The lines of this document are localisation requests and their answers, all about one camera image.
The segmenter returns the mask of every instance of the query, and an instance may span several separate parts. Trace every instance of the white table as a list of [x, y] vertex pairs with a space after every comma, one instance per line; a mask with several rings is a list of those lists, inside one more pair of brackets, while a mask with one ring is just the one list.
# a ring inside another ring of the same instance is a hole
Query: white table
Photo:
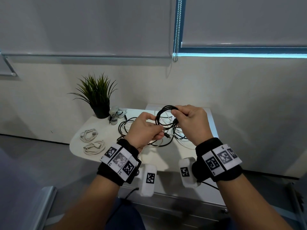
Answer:
[[[216, 127], [214, 125], [213, 117], [209, 108], [204, 108], [208, 115], [209, 125], [214, 137], [218, 137]], [[151, 114], [155, 114], [153, 110], [138, 110], [138, 109], [128, 109], [127, 110], [127, 118], [137, 117], [142, 112], [148, 112]], [[70, 151], [79, 157], [100, 162], [100, 158], [106, 152], [106, 150], [111, 147], [113, 143], [116, 143], [116, 139], [120, 137], [118, 133], [118, 125], [120, 122], [125, 119], [118, 119], [118, 123], [116, 125], [109, 124], [108, 118], [106, 119], [98, 119], [96, 116], [91, 116], [83, 126], [76, 132], [74, 137], [70, 141], [69, 149]], [[103, 140], [106, 144], [106, 149], [97, 154], [97, 155], [86, 155], [83, 152], [83, 147], [87, 145], [80, 140], [80, 134], [85, 131], [95, 128], [98, 131], [97, 137], [94, 141]], [[189, 148], [195, 148], [195, 146], [190, 142], [184, 142]], [[142, 163], [153, 164], [157, 166], [158, 171], [179, 171], [178, 161], [182, 158], [194, 157], [196, 158], [195, 150], [190, 150], [185, 147], [182, 147], [175, 139], [165, 147], [154, 147], [154, 146], [146, 146], [143, 152], [139, 155], [139, 159]]]

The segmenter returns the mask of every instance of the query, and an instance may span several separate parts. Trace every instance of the forearm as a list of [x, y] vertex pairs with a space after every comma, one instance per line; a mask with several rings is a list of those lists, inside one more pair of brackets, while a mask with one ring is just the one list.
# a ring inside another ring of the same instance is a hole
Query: forearm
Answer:
[[232, 181], [218, 181], [217, 186], [240, 229], [292, 229], [243, 174]]
[[104, 229], [119, 185], [97, 175], [78, 203], [65, 213], [55, 230]]

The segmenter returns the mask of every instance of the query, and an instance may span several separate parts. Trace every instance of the white cable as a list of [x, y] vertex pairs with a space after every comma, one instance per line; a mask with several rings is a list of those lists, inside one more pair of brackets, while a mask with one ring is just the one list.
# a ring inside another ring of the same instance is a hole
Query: white cable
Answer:
[[86, 155], [96, 155], [105, 149], [106, 145], [103, 140], [98, 140], [94, 143], [89, 143], [83, 147], [83, 152]]
[[80, 139], [84, 143], [88, 143], [88, 142], [91, 142], [93, 139], [95, 139], [97, 135], [98, 135], [98, 132], [96, 131], [96, 129], [90, 129], [90, 130], [86, 130], [82, 132], [80, 135]]

